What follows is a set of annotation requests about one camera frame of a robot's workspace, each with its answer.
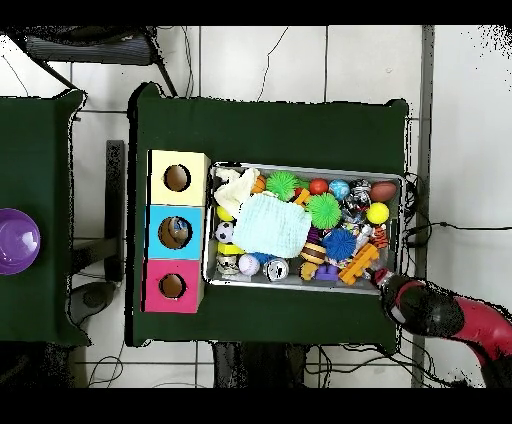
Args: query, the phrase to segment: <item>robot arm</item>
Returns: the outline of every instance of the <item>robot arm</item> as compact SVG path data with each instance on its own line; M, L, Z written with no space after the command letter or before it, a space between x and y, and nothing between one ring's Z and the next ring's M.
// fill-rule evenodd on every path
M512 323L496 308L383 269L374 276L386 314L412 334L468 345L487 387L512 387Z

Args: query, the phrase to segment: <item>orange toy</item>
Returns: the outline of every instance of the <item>orange toy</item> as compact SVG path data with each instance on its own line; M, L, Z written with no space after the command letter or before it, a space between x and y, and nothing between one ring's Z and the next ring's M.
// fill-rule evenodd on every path
M297 205L301 205L302 207L305 207L304 206L304 203L308 203L309 202L309 198L311 196L309 195L309 191L306 190L305 188L302 189L302 191L300 192L299 194L299 197L297 197L293 203L297 203Z
M385 249L388 247L388 237L386 236L386 230L382 227L377 227L373 230L372 244L377 249Z
M357 255L338 274L344 283L352 285L356 278L363 275L363 271L370 266L372 260L379 259L379 251L370 243L366 243Z
M251 193L261 193L265 190L265 186L267 185L267 180L263 175L258 175L256 178L256 182L252 186Z

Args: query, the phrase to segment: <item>round hole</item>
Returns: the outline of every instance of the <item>round hole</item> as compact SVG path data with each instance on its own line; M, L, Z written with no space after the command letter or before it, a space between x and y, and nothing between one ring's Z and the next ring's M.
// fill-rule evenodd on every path
M184 191L190 186L190 172L183 165L169 166L164 172L164 184L171 191Z
M158 239L169 249L181 249L192 238L192 226L179 216L165 218L158 227Z
M178 274L167 274L158 284L160 292L170 299L178 299L185 293L185 280Z

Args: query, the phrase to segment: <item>pink block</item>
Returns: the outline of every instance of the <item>pink block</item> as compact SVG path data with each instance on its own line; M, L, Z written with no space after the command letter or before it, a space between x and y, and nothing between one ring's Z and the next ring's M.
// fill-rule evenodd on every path
M167 274L178 274L185 280L185 293L178 299L165 297L159 288ZM201 264L184 259L150 259L147 263L145 312L194 314L200 299Z

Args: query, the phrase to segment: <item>colorful wooden box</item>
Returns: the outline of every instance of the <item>colorful wooden box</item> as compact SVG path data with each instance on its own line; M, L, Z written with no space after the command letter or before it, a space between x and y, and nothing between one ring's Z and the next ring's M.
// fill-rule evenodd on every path
M186 220L192 229L192 237L180 249L170 249L158 237L160 224L166 218L179 217ZM192 259L200 260L203 249L204 208L184 206L149 206L148 259Z
M169 188L166 173L179 166L187 174L187 185L182 191ZM151 190L148 203L152 205L204 206L210 160L204 153L148 151L148 171Z
M181 277L184 290L177 298L162 293L161 281L167 275ZM201 261L150 259L146 264L144 312L193 314L203 298Z

